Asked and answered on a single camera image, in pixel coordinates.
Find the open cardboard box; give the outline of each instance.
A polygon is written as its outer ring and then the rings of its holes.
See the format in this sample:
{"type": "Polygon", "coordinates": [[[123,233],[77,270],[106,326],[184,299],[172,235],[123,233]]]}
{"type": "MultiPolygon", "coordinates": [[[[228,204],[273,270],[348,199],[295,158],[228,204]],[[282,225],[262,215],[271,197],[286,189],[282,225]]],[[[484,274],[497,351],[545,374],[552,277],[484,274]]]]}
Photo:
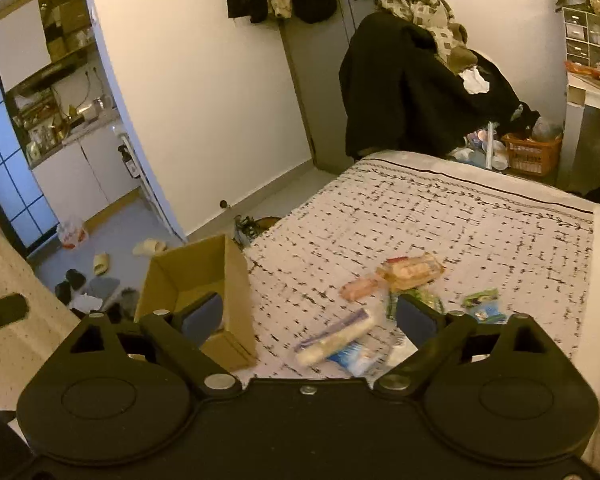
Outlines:
{"type": "Polygon", "coordinates": [[[228,371],[253,366],[256,349],[247,264],[224,235],[155,255],[136,320],[160,308],[177,312],[208,292],[220,294],[224,313],[221,327],[200,349],[228,371]]]}

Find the glass door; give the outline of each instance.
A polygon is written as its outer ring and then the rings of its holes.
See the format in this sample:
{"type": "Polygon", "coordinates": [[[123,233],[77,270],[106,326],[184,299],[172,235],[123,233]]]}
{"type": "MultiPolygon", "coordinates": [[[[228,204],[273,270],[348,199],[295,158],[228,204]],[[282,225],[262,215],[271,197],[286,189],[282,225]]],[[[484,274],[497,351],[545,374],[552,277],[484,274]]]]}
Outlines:
{"type": "Polygon", "coordinates": [[[20,147],[0,83],[0,227],[26,255],[49,239],[57,224],[20,147]]]}

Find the basket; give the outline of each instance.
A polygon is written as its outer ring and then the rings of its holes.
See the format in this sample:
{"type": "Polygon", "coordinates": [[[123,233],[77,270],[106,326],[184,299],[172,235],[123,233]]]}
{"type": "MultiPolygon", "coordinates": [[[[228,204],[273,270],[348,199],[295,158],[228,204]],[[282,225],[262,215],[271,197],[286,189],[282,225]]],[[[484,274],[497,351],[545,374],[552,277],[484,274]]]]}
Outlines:
{"type": "Polygon", "coordinates": [[[545,176],[558,165],[562,135],[551,142],[517,139],[511,134],[502,137],[509,153],[513,171],[533,176],[545,176]]]}

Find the gray tile floor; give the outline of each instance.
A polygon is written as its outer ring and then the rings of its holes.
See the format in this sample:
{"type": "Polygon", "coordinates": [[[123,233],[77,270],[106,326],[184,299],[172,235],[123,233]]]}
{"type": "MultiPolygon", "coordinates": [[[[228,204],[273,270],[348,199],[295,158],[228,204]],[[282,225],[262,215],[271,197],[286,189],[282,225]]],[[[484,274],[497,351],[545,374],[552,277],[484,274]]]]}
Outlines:
{"type": "MultiPolygon", "coordinates": [[[[284,189],[254,207],[249,211],[248,216],[254,218],[285,216],[334,178],[335,176],[330,173],[311,168],[284,189]]],[[[233,226],[228,224],[221,232],[232,235],[232,229],[233,226]]],[[[133,256],[131,251],[138,242],[146,238],[164,240],[169,247],[181,244],[177,238],[169,234],[155,214],[147,209],[144,202],[138,199],[95,230],[80,248],[73,251],[59,249],[37,263],[34,270],[40,281],[53,290],[56,283],[64,280],[67,269],[77,269],[87,279],[92,278],[93,257],[105,252],[110,256],[109,272],[105,276],[120,280],[118,290],[124,287],[141,290],[149,266],[149,258],[133,256]]]]}

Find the metal bolt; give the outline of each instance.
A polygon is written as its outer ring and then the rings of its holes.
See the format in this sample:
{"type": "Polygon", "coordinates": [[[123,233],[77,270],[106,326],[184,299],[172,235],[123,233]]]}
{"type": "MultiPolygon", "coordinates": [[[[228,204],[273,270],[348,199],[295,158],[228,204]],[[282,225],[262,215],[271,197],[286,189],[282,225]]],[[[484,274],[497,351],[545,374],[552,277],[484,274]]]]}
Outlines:
{"type": "Polygon", "coordinates": [[[228,390],[234,384],[235,377],[229,374],[213,374],[205,379],[205,386],[212,390],[228,390]]]}
{"type": "Polygon", "coordinates": [[[410,384],[411,379],[404,375],[391,374],[380,379],[380,386],[385,390],[393,390],[395,392],[406,390],[410,384]]]}
{"type": "Polygon", "coordinates": [[[311,386],[310,384],[300,386],[300,393],[303,395],[315,395],[317,391],[318,388],[316,388],[315,386],[311,386]]]}

